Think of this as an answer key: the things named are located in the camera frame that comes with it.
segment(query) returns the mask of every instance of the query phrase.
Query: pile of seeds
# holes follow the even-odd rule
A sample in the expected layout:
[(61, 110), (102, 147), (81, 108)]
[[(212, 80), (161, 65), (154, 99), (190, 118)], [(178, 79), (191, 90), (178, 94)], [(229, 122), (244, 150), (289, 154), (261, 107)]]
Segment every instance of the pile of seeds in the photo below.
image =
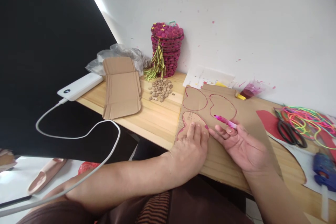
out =
[(152, 82), (152, 86), (148, 89), (152, 89), (149, 93), (152, 95), (150, 96), (149, 100), (155, 100), (163, 102), (170, 93), (172, 93), (172, 82), (168, 79), (158, 79)]

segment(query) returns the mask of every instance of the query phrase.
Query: pink marker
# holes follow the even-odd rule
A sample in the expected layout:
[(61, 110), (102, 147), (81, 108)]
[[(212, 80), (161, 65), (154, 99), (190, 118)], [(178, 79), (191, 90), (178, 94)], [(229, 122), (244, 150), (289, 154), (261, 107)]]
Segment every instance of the pink marker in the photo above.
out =
[(225, 123), (225, 124), (228, 125), (229, 127), (234, 128), (234, 129), (237, 128), (237, 124), (231, 122), (230, 120), (225, 119), (224, 117), (219, 116), (219, 115), (215, 115), (215, 117), (216, 117), (216, 119), (217, 119), (218, 121), (221, 121), (222, 123)]

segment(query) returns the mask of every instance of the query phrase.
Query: folded cardboard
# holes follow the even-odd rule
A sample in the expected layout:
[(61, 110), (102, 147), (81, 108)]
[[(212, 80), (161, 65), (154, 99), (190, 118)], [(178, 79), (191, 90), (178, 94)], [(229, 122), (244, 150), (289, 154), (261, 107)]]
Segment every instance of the folded cardboard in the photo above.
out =
[(115, 119), (135, 114), (141, 109), (139, 73), (129, 57), (103, 61), (106, 73), (106, 102), (103, 118)]
[[(256, 113), (257, 106), (254, 100), (258, 100), (259, 98), (240, 100), (235, 97), (234, 93), (234, 89), (206, 84), (204, 84), (200, 90), (187, 87), (184, 92), (175, 140), (179, 132), (183, 131), (183, 128), (188, 125), (187, 117), (190, 117), (190, 120), (198, 123), (203, 120), (207, 127), (212, 129), (215, 128), (216, 124), (223, 128), (227, 127), (214, 117), (215, 114), (227, 119), (235, 118), (244, 125), (252, 136), (260, 140), (266, 146), (276, 172), (282, 177), (277, 157), (264, 126)], [(242, 170), (232, 160), (223, 146), (212, 136), (209, 138), (208, 155), (201, 174), (251, 193)]]

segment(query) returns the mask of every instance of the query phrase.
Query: heart drawing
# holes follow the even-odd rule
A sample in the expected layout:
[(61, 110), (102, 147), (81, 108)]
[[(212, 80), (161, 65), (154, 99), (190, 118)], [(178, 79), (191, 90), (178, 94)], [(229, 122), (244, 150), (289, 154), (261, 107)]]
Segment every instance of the heart drawing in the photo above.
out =
[(182, 139), (184, 135), (187, 135), (189, 126), (192, 122), (195, 122), (196, 124), (200, 124), (202, 131), (206, 132), (206, 135), (209, 138), (210, 135), (208, 132), (208, 126), (199, 115), (193, 112), (190, 112), (190, 111), (186, 111), (183, 113), (182, 119), (183, 119), (184, 126), (177, 133), (176, 141), (178, 141), (179, 139)]
[(187, 97), (183, 100), (182, 105), (190, 111), (200, 111), (208, 104), (207, 97), (198, 89), (187, 87), (185, 89)]
[(210, 115), (212, 117), (214, 117), (215, 115), (220, 115), (229, 120), (232, 120), (236, 117), (237, 109), (235, 108), (233, 103), (230, 102), (227, 98), (219, 94), (213, 94), (210, 95), (209, 99), (212, 103), (212, 106), (210, 108)]

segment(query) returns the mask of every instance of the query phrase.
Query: charging cable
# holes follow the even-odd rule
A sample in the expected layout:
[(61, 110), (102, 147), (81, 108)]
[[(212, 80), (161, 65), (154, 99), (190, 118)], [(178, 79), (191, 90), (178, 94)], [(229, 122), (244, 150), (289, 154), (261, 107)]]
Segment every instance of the charging cable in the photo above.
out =
[(66, 193), (70, 192), (72, 189), (74, 189), (76, 186), (80, 185), (82, 182), (84, 182), (84, 180), (88, 179), (92, 174), (94, 174), (96, 171), (98, 171), (98, 169), (100, 167), (102, 167), (106, 162), (107, 160), (109, 160), (109, 158), (112, 156), (113, 152), (114, 152), (114, 149), (116, 148), (117, 146), (117, 143), (119, 141), (119, 138), (120, 138), (120, 128), (118, 126), (118, 124), (116, 124), (114, 121), (112, 120), (104, 120), (104, 121), (100, 121), (98, 123), (96, 123), (96, 125), (94, 125), (92, 127), (92, 129), (90, 129), (90, 131), (85, 135), (85, 136), (80, 136), (80, 137), (77, 137), (77, 138), (69, 138), (69, 137), (63, 137), (63, 136), (54, 136), (54, 135), (48, 135), (46, 133), (44, 133), (43, 131), (41, 131), (39, 129), (39, 123), (40, 121), (50, 112), (52, 111), (53, 109), (55, 109), (56, 107), (58, 107), (59, 105), (63, 104), (67, 102), (67, 99), (62, 99), (58, 102), (58, 104), (56, 104), (54, 107), (52, 107), (51, 109), (49, 109), (47, 112), (45, 112), (41, 117), (40, 119), (36, 122), (36, 129), (38, 132), (40, 132), (41, 134), (47, 136), (47, 137), (53, 137), (53, 138), (62, 138), (62, 139), (80, 139), (80, 138), (84, 138), (86, 137), (87, 135), (90, 134), (90, 132), (100, 123), (103, 123), (103, 122), (106, 122), (106, 121), (110, 121), (112, 122), (118, 129), (118, 137), (117, 137), (117, 140), (115, 141), (115, 144), (113, 145), (113, 148), (110, 152), (110, 154), (105, 158), (105, 160), (100, 164), (98, 165), (92, 172), (90, 172), (88, 175), (86, 175), (84, 178), (82, 178), (81, 180), (79, 180), (77, 183), (75, 183), (74, 185), (72, 185), (71, 187), (69, 187), (68, 189), (64, 190), (63, 192), (60, 192), (50, 198), (47, 198), (47, 199), (42, 199), (40, 201), (37, 201), (37, 202), (33, 202), (33, 203), (30, 203), (30, 204), (27, 204), (27, 205), (24, 205), (24, 206), (19, 206), (19, 207), (16, 207), (16, 208), (11, 208), (11, 209), (8, 209), (8, 210), (3, 210), (3, 211), (0, 211), (0, 218), (1, 217), (4, 217), (4, 216), (7, 216), (7, 215), (10, 215), (10, 214), (15, 214), (17, 212), (21, 212), (21, 211), (24, 211), (24, 210), (28, 210), (30, 208), (34, 208), (34, 207), (37, 207), (37, 206), (40, 206), (42, 204), (45, 204), (45, 203), (48, 203), (54, 199), (57, 199), (58, 197), (61, 197), (63, 195), (65, 195)]

